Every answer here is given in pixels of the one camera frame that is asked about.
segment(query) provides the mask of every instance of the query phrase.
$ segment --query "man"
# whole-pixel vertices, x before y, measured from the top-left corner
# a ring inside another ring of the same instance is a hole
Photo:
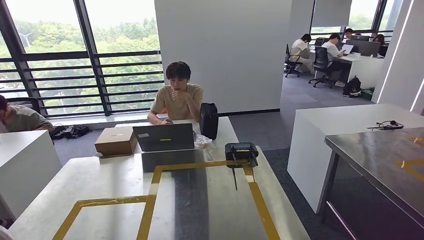
[[[2,95],[0,95],[0,120],[8,133],[55,129],[38,112],[26,106],[11,106]]]
[[[154,125],[173,124],[173,120],[194,119],[199,121],[203,89],[189,84],[192,72],[182,61],[171,63],[166,68],[169,85],[163,86],[156,94],[147,119]],[[157,114],[166,111],[168,118],[161,120]]]
[[[349,72],[351,70],[351,65],[346,62],[334,61],[334,59],[341,58],[345,54],[345,50],[339,51],[336,44],[339,43],[340,36],[337,33],[331,34],[329,41],[322,45],[323,48],[327,49],[328,61],[328,72],[331,74],[333,72],[341,71],[340,80],[335,83],[337,87],[344,87],[347,79],[349,77]]]
[[[302,36],[301,39],[297,39],[296,41],[294,41],[293,46],[290,50],[290,61],[302,63],[302,65],[299,66],[300,72],[303,72],[302,68],[305,67],[310,71],[311,74],[313,74],[314,63],[312,62],[312,60],[306,58],[306,56],[309,57],[309,51],[311,51],[308,47],[308,43],[310,43],[311,40],[311,35],[305,34]]]
[[[344,31],[344,36],[346,37],[347,40],[350,40],[353,34],[354,34],[354,31],[352,30],[352,28],[348,28]]]

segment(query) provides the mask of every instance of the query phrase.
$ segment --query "shoe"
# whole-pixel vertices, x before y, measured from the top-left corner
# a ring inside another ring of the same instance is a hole
[[[336,86],[336,87],[341,87],[341,88],[344,88],[344,87],[345,87],[345,85],[346,85],[346,83],[344,83],[344,82],[342,82],[342,81],[337,81],[337,82],[334,84],[334,86]]]

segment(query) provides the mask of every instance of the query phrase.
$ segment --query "floor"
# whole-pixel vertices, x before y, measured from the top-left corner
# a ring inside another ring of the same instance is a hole
[[[287,173],[295,113],[297,109],[373,103],[363,98],[344,97],[340,87],[329,89],[326,84],[319,84],[314,88],[308,84],[312,78],[310,74],[283,78],[280,112],[234,115],[229,118],[240,142],[255,143],[264,151],[311,239],[344,239],[332,228],[320,222]],[[96,129],[77,139],[55,140],[55,148],[62,164],[72,158],[94,156],[96,153],[94,142],[101,132],[101,129]]]
[[[308,84],[314,76],[291,75],[282,81],[280,112],[230,116],[232,126],[240,142],[253,142],[263,151],[290,147],[297,109],[315,109],[374,104],[364,98],[342,95],[343,89],[326,84],[316,88]]]

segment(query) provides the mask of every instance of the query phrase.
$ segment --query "backpack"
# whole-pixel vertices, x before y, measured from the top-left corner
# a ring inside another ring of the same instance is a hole
[[[343,87],[343,96],[356,98],[361,96],[361,81],[355,76]]]
[[[218,109],[215,103],[202,103],[200,105],[200,133],[212,140],[218,134]]]

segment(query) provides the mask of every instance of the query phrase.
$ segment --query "window frame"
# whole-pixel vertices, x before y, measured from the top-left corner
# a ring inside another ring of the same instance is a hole
[[[73,0],[75,5],[76,15],[79,21],[82,37],[85,42],[85,51],[65,51],[65,52],[41,52],[41,53],[26,53],[19,37],[16,25],[9,12],[6,0],[0,0],[0,32],[3,35],[4,42],[9,50],[9,58],[0,58],[0,63],[14,63],[15,69],[0,69],[0,73],[18,73],[20,79],[3,80],[2,83],[23,83],[24,89],[0,89],[0,94],[26,92],[28,97],[37,98],[41,114],[47,118],[55,117],[70,117],[82,115],[99,115],[103,114],[109,116],[115,113],[124,112],[137,112],[147,111],[150,108],[140,107],[133,109],[112,110],[112,105],[129,104],[129,103],[146,103],[153,102],[154,99],[140,99],[140,100],[121,100],[110,101],[109,96],[120,96],[137,93],[156,93],[158,89],[141,89],[140,91],[123,91],[123,92],[110,92],[108,93],[107,87],[131,86],[131,85],[148,85],[148,84],[164,84],[164,79],[157,79],[154,81],[134,81],[134,82],[120,82],[109,83],[105,82],[106,77],[126,77],[126,76],[140,76],[140,75],[153,75],[162,74],[160,71],[148,72],[128,72],[119,74],[104,74],[103,68],[110,67],[128,67],[128,66],[141,66],[141,65],[162,65],[162,61],[148,61],[148,62],[134,62],[134,63],[115,63],[115,64],[101,64],[101,58],[110,57],[128,57],[128,56],[153,56],[161,55],[160,50],[152,51],[131,51],[131,52],[112,52],[112,53],[98,53],[96,42],[94,39],[92,27],[90,24],[87,8],[84,0]],[[76,66],[53,66],[53,67],[29,67],[28,62],[32,61],[50,61],[50,60],[76,60],[88,59],[90,65],[76,65]],[[76,70],[76,69],[92,69],[93,74],[81,76],[58,76],[58,77],[34,77],[32,72],[36,71],[58,71],[58,70]],[[95,79],[95,85],[71,85],[71,86],[53,86],[53,87],[37,87],[37,81],[66,81],[77,79]],[[54,90],[72,90],[84,88],[97,88],[98,93],[84,94],[84,95],[64,95],[64,96],[41,96],[40,91],[54,91]],[[96,103],[82,103],[82,104],[62,104],[62,105],[48,105],[44,104],[47,100],[64,100],[76,98],[90,98],[99,97],[101,102]],[[75,107],[91,107],[102,106],[103,111],[90,111],[90,112],[73,112],[64,114],[48,114],[48,110],[60,108],[75,108]]]
[[[386,9],[387,2],[388,2],[388,0],[379,0],[378,1],[377,7],[375,9],[375,15],[374,15],[374,19],[372,21],[371,29],[354,30],[353,33],[354,34],[356,34],[356,33],[371,34],[371,37],[375,37],[377,34],[380,34],[380,33],[393,33],[393,30],[379,30],[380,25],[382,23],[384,11]],[[337,33],[337,34],[340,34],[342,39],[343,39],[346,26],[341,26],[340,32],[311,33],[311,31],[312,31],[312,21],[314,19],[315,4],[316,4],[316,0],[314,0],[314,2],[313,2],[314,7],[313,7],[313,10],[312,10],[310,27],[309,27],[309,34],[312,36],[312,38],[314,38],[314,36],[330,35],[330,34],[333,34],[333,33]]]

